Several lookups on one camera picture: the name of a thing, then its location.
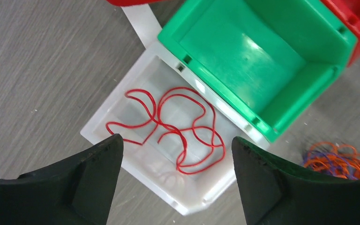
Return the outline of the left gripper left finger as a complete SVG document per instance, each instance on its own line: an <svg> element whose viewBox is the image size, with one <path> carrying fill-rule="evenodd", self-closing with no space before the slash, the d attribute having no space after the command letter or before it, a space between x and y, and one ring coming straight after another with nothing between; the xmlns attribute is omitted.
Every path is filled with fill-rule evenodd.
<svg viewBox="0 0 360 225"><path fill-rule="evenodd" d="M116 134L16 179L0 179L0 225L105 225L123 151Z"/></svg>

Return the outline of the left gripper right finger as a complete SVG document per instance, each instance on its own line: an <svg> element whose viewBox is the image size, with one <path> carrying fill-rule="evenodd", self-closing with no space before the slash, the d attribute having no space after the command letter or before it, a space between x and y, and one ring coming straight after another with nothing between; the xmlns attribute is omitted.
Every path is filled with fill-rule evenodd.
<svg viewBox="0 0 360 225"><path fill-rule="evenodd" d="M239 136L232 156L248 225L360 225L360 180L311 171Z"/></svg>

